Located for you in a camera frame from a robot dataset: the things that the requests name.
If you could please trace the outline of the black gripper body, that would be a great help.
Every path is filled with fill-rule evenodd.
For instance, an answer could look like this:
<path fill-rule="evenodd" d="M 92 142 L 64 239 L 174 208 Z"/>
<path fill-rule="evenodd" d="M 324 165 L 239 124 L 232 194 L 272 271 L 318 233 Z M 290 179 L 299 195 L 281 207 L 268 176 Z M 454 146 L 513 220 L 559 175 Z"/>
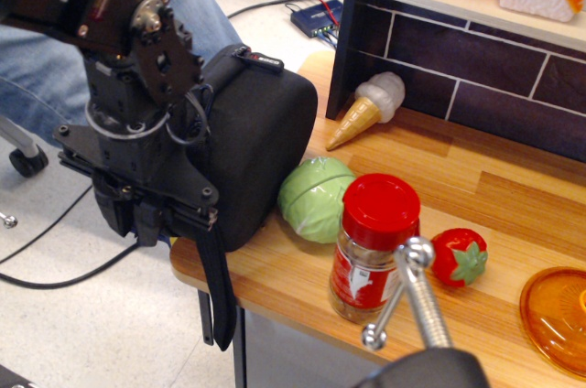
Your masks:
<path fill-rule="evenodd" d="M 215 223 L 218 190 L 174 143 L 163 126 L 146 134 L 109 135 L 90 126 L 63 124 L 53 131 L 61 144 L 60 163 L 83 175 L 109 175 L 133 190 L 135 205 L 164 200 L 174 231 L 206 230 Z"/>

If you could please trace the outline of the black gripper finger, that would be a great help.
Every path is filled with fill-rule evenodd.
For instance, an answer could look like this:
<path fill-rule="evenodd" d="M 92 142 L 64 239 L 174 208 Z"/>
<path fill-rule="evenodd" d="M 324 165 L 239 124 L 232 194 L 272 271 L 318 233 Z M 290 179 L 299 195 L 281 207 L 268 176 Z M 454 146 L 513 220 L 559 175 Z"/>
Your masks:
<path fill-rule="evenodd" d="M 164 243 L 171 247 L 175 237 L 171 224 L 172 216 L 164 200 L 144 199 L 135 205 L 136 238 L 141 246 Z"/>

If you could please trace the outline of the black gripper finger with green tip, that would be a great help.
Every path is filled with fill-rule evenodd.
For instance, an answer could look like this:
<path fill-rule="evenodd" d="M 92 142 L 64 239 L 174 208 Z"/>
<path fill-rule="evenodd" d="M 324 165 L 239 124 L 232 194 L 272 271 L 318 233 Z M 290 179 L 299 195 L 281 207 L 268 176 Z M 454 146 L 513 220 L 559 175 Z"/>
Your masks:
<path fill-rule="evenodd" d="M 125 237 L 133 227 L 133 190 L 109 175 L 93 175 L 92 185 L 98 207 L 109 227 Z"/>

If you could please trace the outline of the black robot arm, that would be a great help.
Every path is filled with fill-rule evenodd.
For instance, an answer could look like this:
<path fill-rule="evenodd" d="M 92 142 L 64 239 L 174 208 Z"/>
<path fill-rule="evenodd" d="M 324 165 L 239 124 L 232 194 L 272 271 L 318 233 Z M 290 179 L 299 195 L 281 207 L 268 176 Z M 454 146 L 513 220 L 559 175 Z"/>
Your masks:
<path fill-rule="evenodd" d="M 139 243 L 202 242 L 216 187 L 192 160 L 206 141 L 201 58 L 170 0 L 1 0 L 3 24 L 77 47 L 91 92 L 86 125 L 61 125 L 60 162 L 91 179 L 103 217 Z"/>

